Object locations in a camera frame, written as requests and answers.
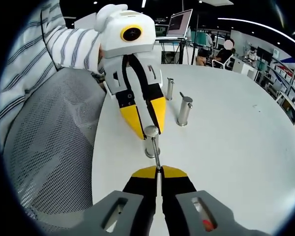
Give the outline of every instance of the desk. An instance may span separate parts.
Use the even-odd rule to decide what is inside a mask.
[[[164,48],[162,47],[161,44],[155,44],[152,50],[152,53],[155,55],[155,57],[157,58],[157,60],[159,61],[159,63],[161,64],[161,59],[162,59],[162,51],[165,52],[178,52],[179,53],[179,45],[177,44],[172,44],[172,43],[165,43]],[[182,58],[182,64],[184,65],[191,65],[191,61],[192,61],[192,53],[193,53],[193,47],[190,46],[185,46],[183,49],[183,58]],[[194,56],[194,61],[193,64],[196,64],[196,56],[198,53],[198,49],[196,49],[195,51],[195,56]]]
[[[255,81],[258,70],[253,68],[251,65],[243,62],[242,60],[235,58],[233,72],[237,72],[248,76],[250,79]]]
[[[242,226],[273,233],[295,204],[295,131],[284,111],[244,75],[204,66],[161,69],[163,78],[175,80],[159,137],[161,164],[187,172],[197,190],[227,205]],[[128,70],[131,79],[134,72]],[[176,124],[180,91],[194,100],[186,127]],[[94,144],[93,203],[122,190],[135,171],[152,165],[117,101],[106,96]],[[166,236],[161,199],[156,201],[150,235]]]

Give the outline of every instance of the metal base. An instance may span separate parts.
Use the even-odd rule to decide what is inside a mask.
[[[186,126],[186,125],[188,124],[188,122],[186,122],[186,124],[180,124],[180,123],[178,122],[178,119],[176,120],[176,123],[177,123],[177,125],[179,125],[180,127],[184,127],[184,126]]]
[[[149,154],[147,149],[145,149],[144,152],[146,153],[146,156],[147,156],[148,158],[150,158],[150,159],[155,158],[155,154]]]

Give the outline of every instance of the black ceiling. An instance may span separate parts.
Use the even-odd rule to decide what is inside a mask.
[[[129,9],[143,12],[152,19],[169,17],[182,11],[181,0],[147,0],[145,8],[141,8],[142,0],[94,0],[68,1],[60,0],[60,6],[64,16],[80,19],[93,12],[97,12],[103,6],[113,4],[128,4]],[[184,9],[194,9],[199,14],[199,26],[220,30],[235,30],[253,35],[268,41],[295,58],[295,44],[278,33],[266,28],[249,23],[222,21],[218,17],[237,18],[261,23],[277,29],[295,39],[295,0],[230,0],[234,5],[214,7],[199,0],[183,0]],[[191,28],[196,27],[196,14],[191,19]],[[75,20],[67,20],[70,27]]]

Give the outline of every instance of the mesh chair back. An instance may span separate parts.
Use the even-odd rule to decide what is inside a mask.
[[[89,72],[64,68],[26,101],[3,159],[26,214],[45,232],[68,229],[92,206],[91,167],[105,93]]]

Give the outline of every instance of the metal cylinder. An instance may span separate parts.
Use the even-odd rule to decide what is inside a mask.
[[[188,116],[190,109],[192,108],[192,98],[191,97],[182,97],[180,112],[177,119],[177,124],[179,126],[186,126],[188,124]]]
[[[166,99],[168,101],[171,101],[173,98],[173,87],[174,87],[174,80],[171,78],[168,79],[168,86],[167,86],[167,94],[166,94]]]
[[[156,145],[156,154],[159,155],[160,154],[160,149],[158,147],[158,128],[154,125],[150,125],[148,127],[146,127],[144,129],[144,133],[146,135],[146,139],[144,140],[145,142],[145,153],[147,155],[148,158],[155,158],[155,152],[154,152],[154,147],[153,147],[153,140],[155,142]]]

